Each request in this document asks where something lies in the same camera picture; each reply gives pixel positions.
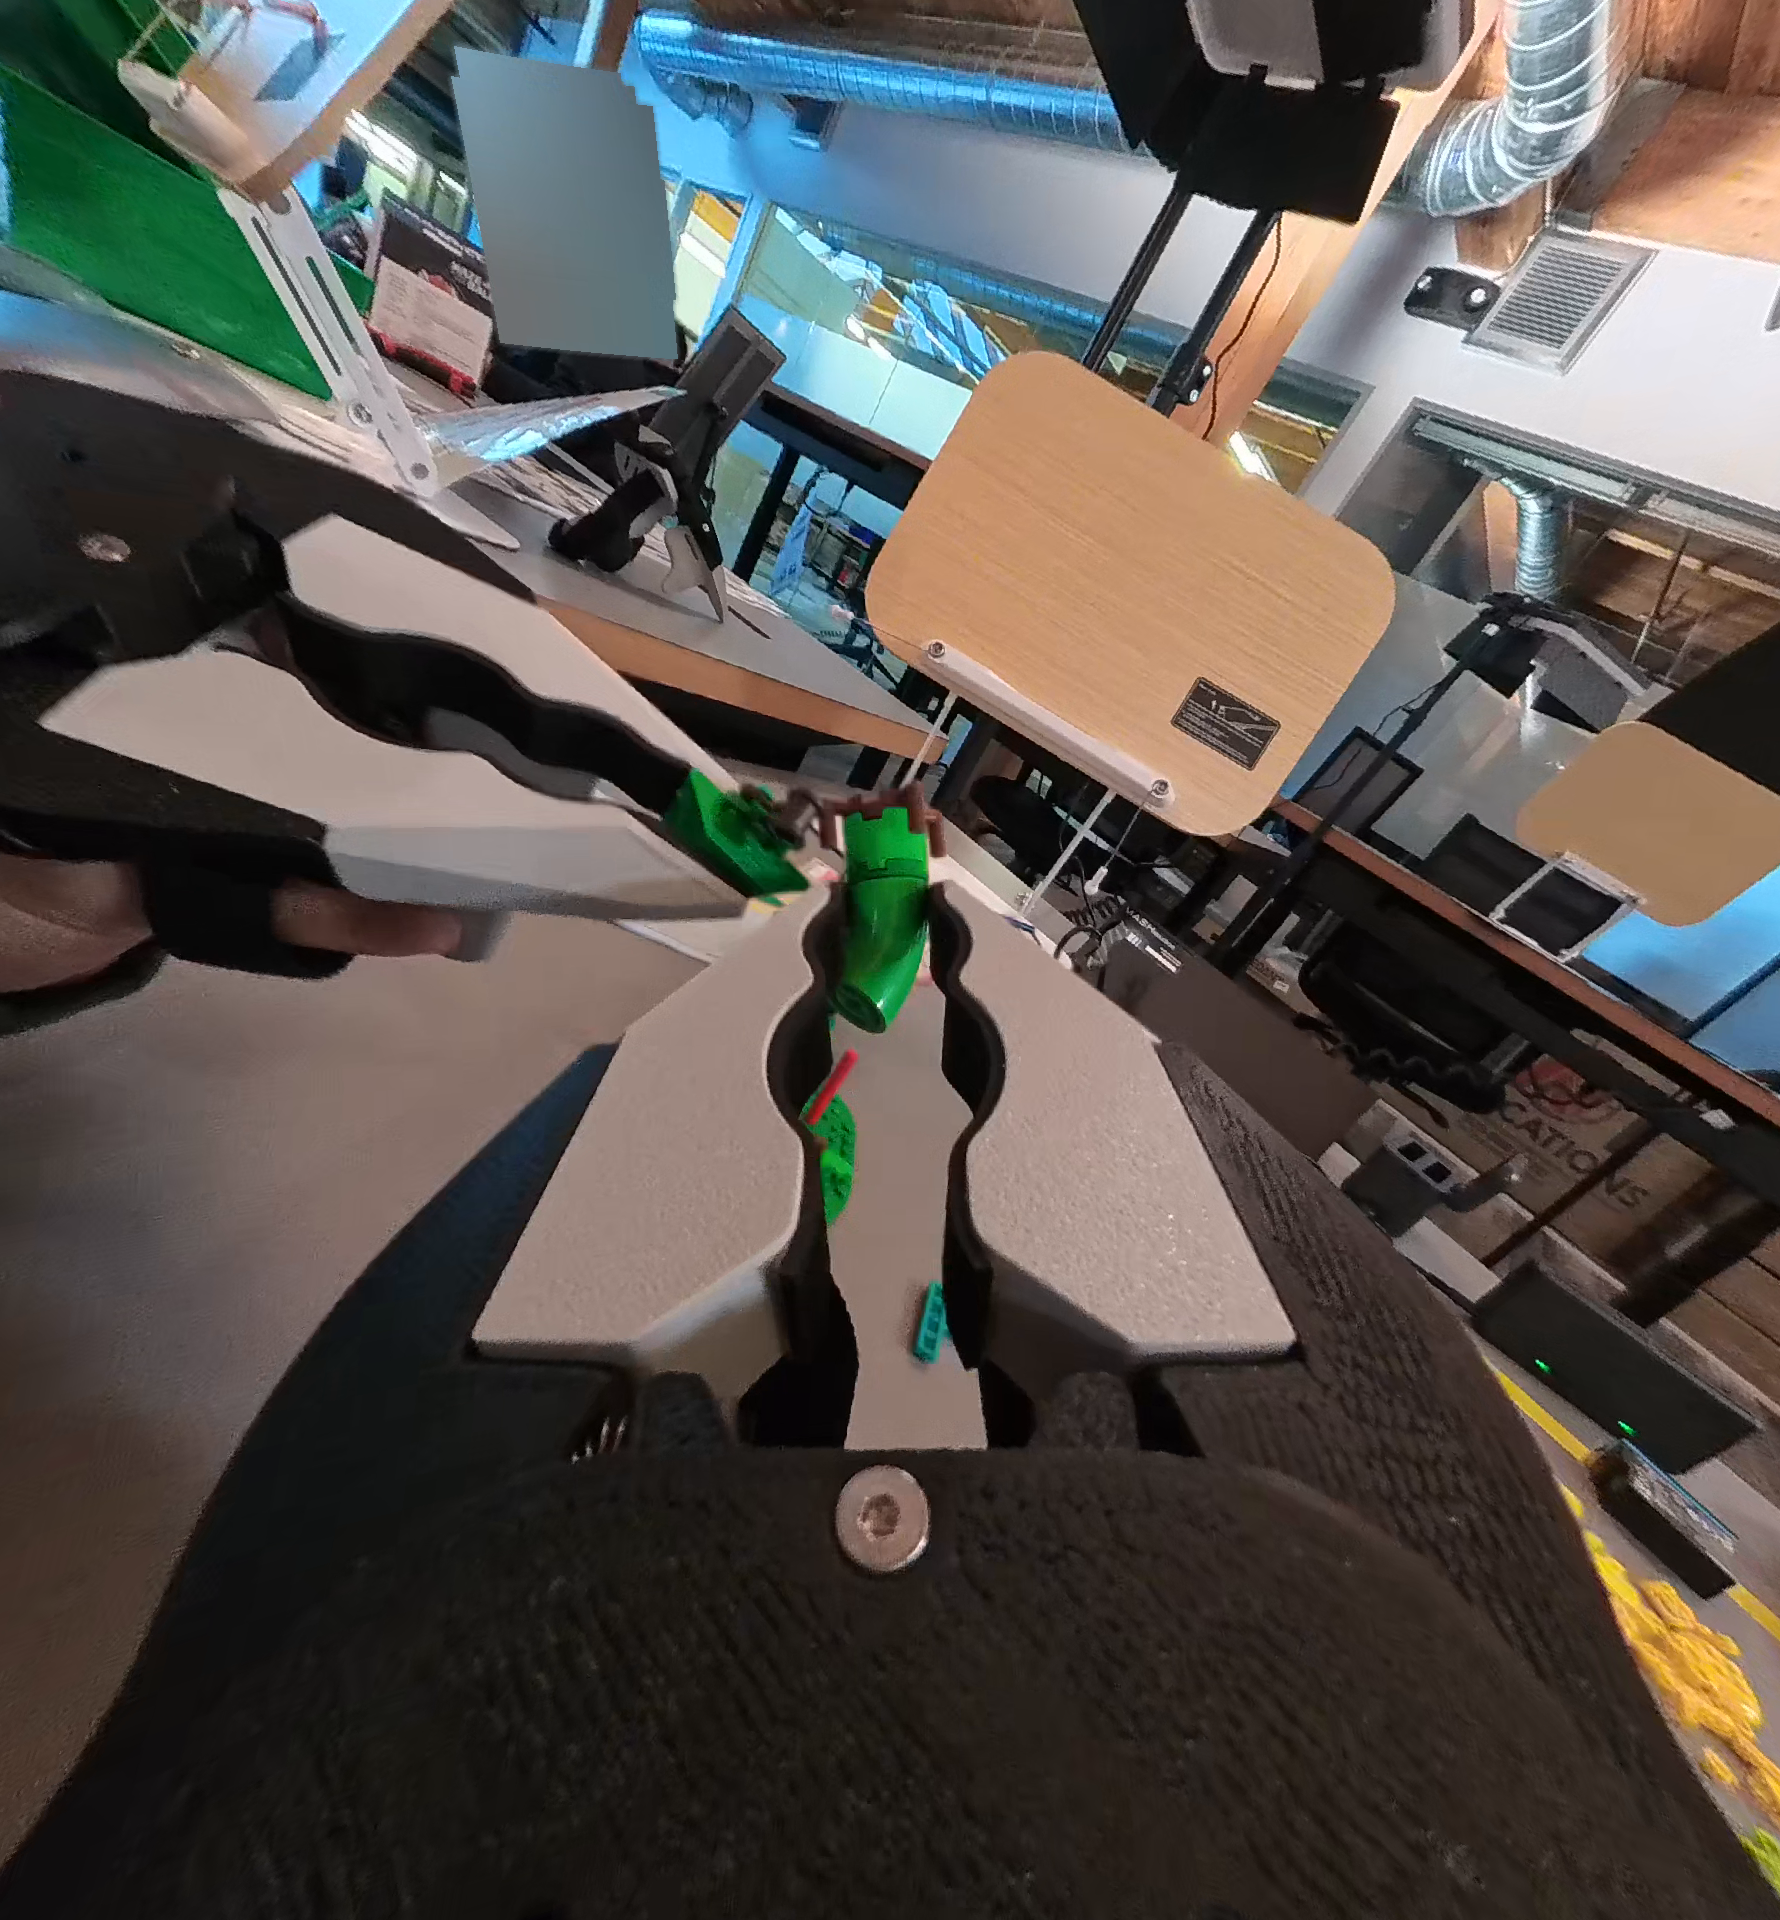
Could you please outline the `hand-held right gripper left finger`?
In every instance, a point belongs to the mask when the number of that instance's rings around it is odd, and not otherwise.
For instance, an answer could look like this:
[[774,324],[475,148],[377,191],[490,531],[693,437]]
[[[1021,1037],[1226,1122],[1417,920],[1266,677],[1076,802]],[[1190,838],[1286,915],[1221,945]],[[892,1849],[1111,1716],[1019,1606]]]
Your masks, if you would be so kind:
[[803,1135],[771,1086],[815,992],[816,884],[633,1022],[473,1326],[493,1359],[764,1373],[805,1220]]

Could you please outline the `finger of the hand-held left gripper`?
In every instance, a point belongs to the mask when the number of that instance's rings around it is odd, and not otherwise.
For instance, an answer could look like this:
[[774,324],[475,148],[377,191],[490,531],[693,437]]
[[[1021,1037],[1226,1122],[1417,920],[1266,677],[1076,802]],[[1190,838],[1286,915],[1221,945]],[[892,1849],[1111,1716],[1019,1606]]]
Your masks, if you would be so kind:
[[109,664],[40,729],[183,776],[324,828],[336,884],[354,897],[590,920],[734,920],[753,891],[714,871],[600,774],[592,747],[521,745],[516,720],[467,715],[439,695],[390,741],[333,709],[251,628],[222,628],[158,660]]
[[283,545],[258,650],[333,717],[467,755],[529,793],[672,825],[724,819],[724,770],[553,613],[347,519]]

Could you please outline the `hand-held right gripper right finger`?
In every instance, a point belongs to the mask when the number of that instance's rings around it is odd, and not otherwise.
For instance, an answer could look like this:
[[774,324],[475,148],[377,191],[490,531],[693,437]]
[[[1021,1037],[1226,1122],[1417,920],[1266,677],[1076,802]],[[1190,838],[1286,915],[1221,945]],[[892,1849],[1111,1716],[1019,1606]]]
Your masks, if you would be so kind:
[[1281,1359],[1288,1311],[1158,1042],[961,884],[928,897],[958,1356],[1006,1379]]

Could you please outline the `curved green lego piece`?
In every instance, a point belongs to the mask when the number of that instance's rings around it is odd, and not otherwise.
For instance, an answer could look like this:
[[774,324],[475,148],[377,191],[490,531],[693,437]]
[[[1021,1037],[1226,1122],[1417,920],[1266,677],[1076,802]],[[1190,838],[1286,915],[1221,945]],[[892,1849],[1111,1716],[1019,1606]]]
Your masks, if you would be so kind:
[[928,941],[931,851],[942,844],[916,785],[850,799],[829,814],[826,849],[840,849],[847,911],[834,1014],[878,1037],[902,1010]]

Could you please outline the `printed lego box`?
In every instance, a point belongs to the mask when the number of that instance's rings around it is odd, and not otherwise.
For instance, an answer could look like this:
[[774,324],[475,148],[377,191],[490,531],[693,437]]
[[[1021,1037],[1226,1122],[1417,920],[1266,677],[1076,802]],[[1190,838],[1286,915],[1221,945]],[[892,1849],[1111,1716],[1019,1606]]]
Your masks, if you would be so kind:
[[1588,1463],[1597,1506],[1697,1599],[1736,1582],[1736,1537],[1644,1453],[1624,1441]]

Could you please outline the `pile of yellow lego pieces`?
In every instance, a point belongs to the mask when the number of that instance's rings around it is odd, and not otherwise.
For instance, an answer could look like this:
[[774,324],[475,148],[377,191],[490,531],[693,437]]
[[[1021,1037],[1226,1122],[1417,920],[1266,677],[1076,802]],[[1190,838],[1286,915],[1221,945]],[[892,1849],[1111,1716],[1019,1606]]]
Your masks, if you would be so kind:
[[1595,1529],[1583,1529],[1621,1642],[1674,1729],[1691,1739],[1707,1781],[1780,1834],[1780,1763],[1762,1748],[1764,1709],[1734,1639],[1705,1625],[1663,1577],[1628,1570]]

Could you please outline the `person's left hand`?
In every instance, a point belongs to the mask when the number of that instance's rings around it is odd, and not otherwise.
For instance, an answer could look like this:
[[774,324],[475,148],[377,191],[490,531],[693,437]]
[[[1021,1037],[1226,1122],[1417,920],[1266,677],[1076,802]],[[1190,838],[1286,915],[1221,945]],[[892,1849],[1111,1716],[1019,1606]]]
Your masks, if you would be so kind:
[[[290,948],[343,956],[454,957],[471,938],[456,913],[364,900],[309,880],[279,885],[267,923]],[[0,851],[0,995],[97,979],[151,939],[132,867]]]

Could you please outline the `grey top desk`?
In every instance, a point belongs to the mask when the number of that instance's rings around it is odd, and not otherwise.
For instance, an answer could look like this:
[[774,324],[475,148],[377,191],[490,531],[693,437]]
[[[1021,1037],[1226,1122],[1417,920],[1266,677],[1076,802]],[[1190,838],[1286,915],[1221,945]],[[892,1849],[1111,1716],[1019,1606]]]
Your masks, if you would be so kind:
[[516,542],[490,558],[565,631],[665,709],[710,709],[703,722],[682,720],[693,738],[774,733],[899,759],[919,751],[925,724],[908,708],[757,592],[729,592],[725,615],[714,618],[703,591],[662,592],[666,561],[652,550],[622,574],[587,569],[547,545],[555,514],[541,505],[479,475],[454,493]]

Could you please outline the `silver foil sheet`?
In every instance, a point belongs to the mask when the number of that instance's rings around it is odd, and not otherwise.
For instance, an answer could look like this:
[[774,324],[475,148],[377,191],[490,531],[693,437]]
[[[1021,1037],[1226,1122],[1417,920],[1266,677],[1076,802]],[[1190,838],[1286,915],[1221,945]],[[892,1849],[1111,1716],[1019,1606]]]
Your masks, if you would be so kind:
[[547,444],[590,428],[649,419],[681,395],[674,385],[652,385],[596,395],[475,403],[422,417],[420,434],[433,450],[494,468],[532,457]]

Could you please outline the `black clamp tool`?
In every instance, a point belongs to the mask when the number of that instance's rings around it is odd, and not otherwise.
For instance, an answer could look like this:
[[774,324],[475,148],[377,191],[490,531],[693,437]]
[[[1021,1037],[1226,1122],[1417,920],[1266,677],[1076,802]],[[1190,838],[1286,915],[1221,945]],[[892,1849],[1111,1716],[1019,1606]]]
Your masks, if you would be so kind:
[[741,312],[727,310],[660,394],[607,397],[560,443],[600,488],[595,506],[558,519],[547,548],[569,563],[619,574],[649,534],[662,534],[662,595],[701,591],[725,620],[725,563],[714,525],[712,470],[731,428],[768,387],[784,355]]

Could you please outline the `green board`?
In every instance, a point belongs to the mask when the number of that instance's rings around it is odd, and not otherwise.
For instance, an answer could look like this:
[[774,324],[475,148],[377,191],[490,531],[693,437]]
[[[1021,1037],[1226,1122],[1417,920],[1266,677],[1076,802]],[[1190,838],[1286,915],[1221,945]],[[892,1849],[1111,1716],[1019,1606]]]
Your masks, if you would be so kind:
[[120,314],[326,397],[309,334],[213,183],[148,131],[119,81],[173,79],[222,3],[0,3],[0,201],[12,248]]

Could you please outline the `black red printed box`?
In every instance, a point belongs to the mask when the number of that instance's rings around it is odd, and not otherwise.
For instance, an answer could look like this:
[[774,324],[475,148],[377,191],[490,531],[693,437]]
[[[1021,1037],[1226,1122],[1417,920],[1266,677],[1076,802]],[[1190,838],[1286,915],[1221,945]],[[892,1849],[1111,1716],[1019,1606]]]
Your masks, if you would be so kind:
[[374,213],[364,274],[366,329],[383,358],[467,397],[494,345],[494,312],[479,248],[404,198],[383,194]]

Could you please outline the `long wooden desk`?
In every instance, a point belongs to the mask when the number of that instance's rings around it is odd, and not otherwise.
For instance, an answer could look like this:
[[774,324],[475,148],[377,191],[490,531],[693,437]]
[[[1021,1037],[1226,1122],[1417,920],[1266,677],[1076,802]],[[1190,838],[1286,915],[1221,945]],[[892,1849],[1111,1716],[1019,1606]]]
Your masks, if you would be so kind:
[[1324,834],[1291,884],[1780,1214],[1780,1093],[1672,1036],[1410,869]]

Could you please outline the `black box with green lights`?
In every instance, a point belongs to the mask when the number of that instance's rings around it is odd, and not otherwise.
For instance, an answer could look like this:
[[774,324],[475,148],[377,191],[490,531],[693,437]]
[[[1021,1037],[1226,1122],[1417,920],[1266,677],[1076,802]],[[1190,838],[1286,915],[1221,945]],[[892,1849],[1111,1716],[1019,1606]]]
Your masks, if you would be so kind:
[[1672,1476],[1762,1433],[1760,1419],[1672,1359],[1647,1329],[1536,1264],[1503,1275],[1471,1321],[1502,1356]]

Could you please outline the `wooden chair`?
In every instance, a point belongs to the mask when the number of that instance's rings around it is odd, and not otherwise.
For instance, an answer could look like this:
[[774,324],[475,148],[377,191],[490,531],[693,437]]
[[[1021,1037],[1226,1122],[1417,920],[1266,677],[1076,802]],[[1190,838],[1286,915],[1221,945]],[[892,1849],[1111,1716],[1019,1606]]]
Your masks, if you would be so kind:
[[866,584],[878,638],[1184,834],[1246,827],[1394,610],[1363,537],[1078,363],[973,387]]

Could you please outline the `small wooden board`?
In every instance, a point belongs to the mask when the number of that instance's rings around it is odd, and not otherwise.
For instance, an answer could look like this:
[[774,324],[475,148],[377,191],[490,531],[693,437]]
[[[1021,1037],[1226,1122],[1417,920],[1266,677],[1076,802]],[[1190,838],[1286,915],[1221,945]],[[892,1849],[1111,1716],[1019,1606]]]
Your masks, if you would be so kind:
[[1660,728],[1619,722],[1515,819],[1538,859],[1489,924],[1568,962],[1624,918],[1710,918],[1780,867],[1780,796]]

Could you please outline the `black light stand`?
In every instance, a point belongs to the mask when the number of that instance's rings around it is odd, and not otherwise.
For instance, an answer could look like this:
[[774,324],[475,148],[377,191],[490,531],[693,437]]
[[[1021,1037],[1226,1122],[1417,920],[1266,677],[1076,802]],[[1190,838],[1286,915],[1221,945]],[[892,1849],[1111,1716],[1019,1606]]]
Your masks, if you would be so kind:
[[1157,320],[1190,322],[1169,340],[1143,391],[1149,406],[1170,417],[1190,397],[1215,395],[1240,338],[1228,329],[1230,314],[1259,262],[1273,270],[1286,216],[1223,206],[1154,164],[1119,164],[1111,179],[1098,209],[1065,210],[1098,254],[1092,265],[1116,269],[1081,363],[1087,370],[1111,370],[1116,358],[1137,363],[1131,337],[1157,294]]

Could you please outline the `black studio light panel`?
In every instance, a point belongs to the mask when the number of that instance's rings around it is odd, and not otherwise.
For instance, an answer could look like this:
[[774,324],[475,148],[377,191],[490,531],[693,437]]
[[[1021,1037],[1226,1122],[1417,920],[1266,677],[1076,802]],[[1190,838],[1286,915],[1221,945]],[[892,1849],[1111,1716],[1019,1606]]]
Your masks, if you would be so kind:
[[1078,1],[1127,146],[1221,205],[1356,223],[1397,123],[1476,34],[1472,1]]

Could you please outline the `wooden board with white bracket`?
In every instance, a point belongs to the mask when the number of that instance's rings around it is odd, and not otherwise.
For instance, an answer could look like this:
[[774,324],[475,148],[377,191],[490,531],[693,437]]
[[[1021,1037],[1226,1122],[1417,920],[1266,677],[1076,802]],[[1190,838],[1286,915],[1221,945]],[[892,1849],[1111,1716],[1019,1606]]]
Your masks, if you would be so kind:
[[158,3],[117,59],[117,79],[159,143],[213,184],[298,328],[343,422],[390,460],[420,503],[443,489],[437,455],[387,370],[296,191],[334,152],[443,1]]

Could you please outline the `straight silver ventilation duct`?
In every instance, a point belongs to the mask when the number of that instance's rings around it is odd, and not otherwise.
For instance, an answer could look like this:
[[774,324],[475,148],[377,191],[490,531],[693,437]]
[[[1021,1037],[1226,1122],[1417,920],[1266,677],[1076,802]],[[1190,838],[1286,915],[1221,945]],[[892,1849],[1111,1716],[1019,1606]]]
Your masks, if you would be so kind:
[[781,39],[672,10],[640,13],[633,45],[644,71],[693,117],[705,115],[703,97],[734,93],[899,113],[1102,154],[1127,155],[1141,148],[1095,71],[1053,79],[1016,64]]

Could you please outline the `wall vent grille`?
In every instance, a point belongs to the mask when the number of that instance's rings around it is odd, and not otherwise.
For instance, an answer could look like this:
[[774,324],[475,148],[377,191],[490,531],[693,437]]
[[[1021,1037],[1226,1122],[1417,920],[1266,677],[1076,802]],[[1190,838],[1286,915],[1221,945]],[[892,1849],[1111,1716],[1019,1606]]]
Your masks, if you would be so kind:
[[1566,374],[1656,250],[1552,228],[1505,274],[1466,346],[1531,370]]

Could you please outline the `bent silver flexible duct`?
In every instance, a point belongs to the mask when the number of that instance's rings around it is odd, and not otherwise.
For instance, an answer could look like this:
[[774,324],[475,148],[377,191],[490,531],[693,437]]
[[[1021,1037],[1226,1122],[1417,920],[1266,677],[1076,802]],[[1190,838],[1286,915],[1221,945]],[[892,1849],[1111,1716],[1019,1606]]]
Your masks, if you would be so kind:
[[1560,189],[1597,206],[1685,89],[1642,71],[1642,1],[1502,6],[1502,89],[1453,102],[1405,158],[1385,205],[1471,220]]

